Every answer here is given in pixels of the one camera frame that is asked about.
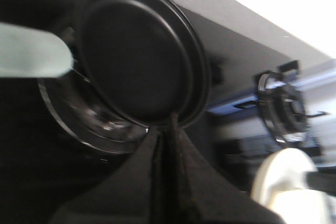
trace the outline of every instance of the white plastic part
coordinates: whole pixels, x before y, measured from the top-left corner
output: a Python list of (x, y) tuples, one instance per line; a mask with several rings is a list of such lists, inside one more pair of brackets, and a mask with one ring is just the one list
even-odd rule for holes
[(72, 65), (69, 48), (56, 35), (0, 23), (0, 77), (55, 78)]
[(276, 152), (257, 172), (251, 197), (279, 214), (286, 224), (331, 224), (327, 195), (309, 190), (306, 183), (306, 172), (316, 171), (311, 158), (301, 150)]

